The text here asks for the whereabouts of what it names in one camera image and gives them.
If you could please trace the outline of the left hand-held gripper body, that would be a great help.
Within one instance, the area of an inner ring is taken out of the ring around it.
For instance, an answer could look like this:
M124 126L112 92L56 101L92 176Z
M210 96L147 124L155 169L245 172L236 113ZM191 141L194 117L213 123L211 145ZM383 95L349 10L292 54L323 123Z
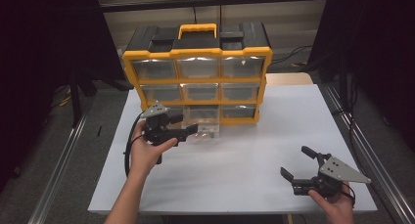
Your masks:
M148 107L141 115L146 121L144 129L145 139L152 146L159 146L169 139L176 138L178 142L185 142L188 135L186 129L169 129L169 108L161 102L156 101Z

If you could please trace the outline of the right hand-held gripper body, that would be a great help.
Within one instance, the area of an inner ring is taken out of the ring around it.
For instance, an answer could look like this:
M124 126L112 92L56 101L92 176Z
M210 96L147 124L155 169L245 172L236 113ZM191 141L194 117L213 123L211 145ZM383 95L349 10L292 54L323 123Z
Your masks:
M310 179L295 179L291 176L291 185L296 196L307 196L310 190L323 198L332 198L343 191L344 182L370 184L372 180L331 154L306 153L317 159L317 175Z

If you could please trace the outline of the clear plastic drawer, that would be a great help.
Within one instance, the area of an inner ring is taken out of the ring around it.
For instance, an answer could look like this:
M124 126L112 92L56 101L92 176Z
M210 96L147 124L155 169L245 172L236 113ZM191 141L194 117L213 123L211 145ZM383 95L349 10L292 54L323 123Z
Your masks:
M186 106L183 110L184 120L183 127L187 127L193 124L198 125L210 125L213 127L216 139L220 135L220 120L219 120L219 108L218 106ZM213 139L198 139L196 134L190 136L191 142L207 141Z

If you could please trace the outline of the yellow black organizer cabinet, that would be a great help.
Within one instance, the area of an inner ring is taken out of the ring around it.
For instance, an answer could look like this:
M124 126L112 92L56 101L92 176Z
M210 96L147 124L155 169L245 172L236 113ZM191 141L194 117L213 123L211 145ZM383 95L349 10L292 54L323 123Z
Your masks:
M260 22L241 22L234 25L217 26L215 23L181 24L174 27L138 27L122 59L128 81L135 87L146 110L155 102L145 99L139 88L138 75L132 63L147 59L179 59L190 57L247 57L264 58L258 106L253 119L219 119L220 124L248 124L259 120L259 107L263 102L267 68L270 66L273 51L264 25Z

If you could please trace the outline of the person's left hand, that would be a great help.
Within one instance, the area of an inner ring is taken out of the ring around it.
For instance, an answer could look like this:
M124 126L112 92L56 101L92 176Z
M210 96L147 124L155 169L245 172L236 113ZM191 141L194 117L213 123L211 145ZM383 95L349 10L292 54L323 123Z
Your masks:
M142 135L145 126L146 122L140 121L133 131L128 178L146 177L156 165L159 156L178 143L176 138L172 138L159 146L150 145Z

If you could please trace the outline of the person's right hand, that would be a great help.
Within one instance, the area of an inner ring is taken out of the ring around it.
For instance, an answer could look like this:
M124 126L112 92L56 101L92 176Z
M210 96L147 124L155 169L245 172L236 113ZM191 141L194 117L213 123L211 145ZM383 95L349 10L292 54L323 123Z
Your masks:
M324 210L326 218L353 218L352 200L348 196L340 194L334 200L327 200L314 190L309 190L308 194Z

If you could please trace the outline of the set of closed clear drawers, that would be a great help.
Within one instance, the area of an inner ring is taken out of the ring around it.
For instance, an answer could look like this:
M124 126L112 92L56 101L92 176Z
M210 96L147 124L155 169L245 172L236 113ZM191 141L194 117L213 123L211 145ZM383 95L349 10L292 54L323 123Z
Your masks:
M190 57L132 63L145 99L189 118L253 119L264 58Z

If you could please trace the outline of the light wooden table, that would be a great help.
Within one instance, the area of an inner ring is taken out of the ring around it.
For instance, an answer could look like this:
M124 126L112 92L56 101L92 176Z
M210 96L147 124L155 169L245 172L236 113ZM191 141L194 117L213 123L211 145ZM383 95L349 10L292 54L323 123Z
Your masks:
M266 81L268 85L308 85L313 81L308 73L305 72L289 72L289 73L267 73Z

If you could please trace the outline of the black metal stand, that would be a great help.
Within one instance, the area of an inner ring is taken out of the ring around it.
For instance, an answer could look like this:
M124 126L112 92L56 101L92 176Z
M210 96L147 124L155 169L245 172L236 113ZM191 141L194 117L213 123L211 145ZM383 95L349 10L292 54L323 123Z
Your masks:
M79 92L82 92L86 97L93 97L96 95L97 89L88 72L74 68L69 76L69 90L73 112L72 127L75 127L82 118Z

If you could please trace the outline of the black horizontal bar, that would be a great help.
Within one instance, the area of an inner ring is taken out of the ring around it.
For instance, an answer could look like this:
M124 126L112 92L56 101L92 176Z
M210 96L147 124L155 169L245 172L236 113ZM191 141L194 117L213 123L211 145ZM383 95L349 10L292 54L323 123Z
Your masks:
M314 0L170 0L143 3L116 3L102 4L97 10L102 13L147 11L162 9L197 8L211 6L243 5L243 4L262 4L262 3L282 3L299 2Z

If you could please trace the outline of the black curtain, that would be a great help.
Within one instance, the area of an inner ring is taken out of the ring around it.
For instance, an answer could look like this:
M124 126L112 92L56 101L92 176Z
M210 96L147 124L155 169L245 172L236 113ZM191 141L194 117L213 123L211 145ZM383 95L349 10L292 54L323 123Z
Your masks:
M37 138L55 89L124 78L98 0L0 0L0 192Z
M326 0L308 63L331 78L341 57L415 150L415 0Z

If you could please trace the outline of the metal floor rail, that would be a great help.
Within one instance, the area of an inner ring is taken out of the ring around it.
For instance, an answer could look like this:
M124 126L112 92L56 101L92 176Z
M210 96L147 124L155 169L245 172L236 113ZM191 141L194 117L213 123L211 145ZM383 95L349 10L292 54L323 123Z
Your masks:
M49 210L59 191L63 177L66 173L73 151L77 145L79 137L82 133L87 116L83 115L79 122L74 126L69 134L69 138L59 157L59 160L53 170L53 173L38 200L27 224L44 224L48 216Z
M340 94L334 86L325 86L324 89L331 102L336 107L336 110L340 112L340 117L347 127L348 135L350 136L350 147L353 150L358 149L361 152L388 197L394 211L402 221L402 224L415 224L415 210L411 207L408 199L401 192L384 165L381 163L381 160L376 155L361 128L354 120L353 114L346 112L346 108L341 103Z

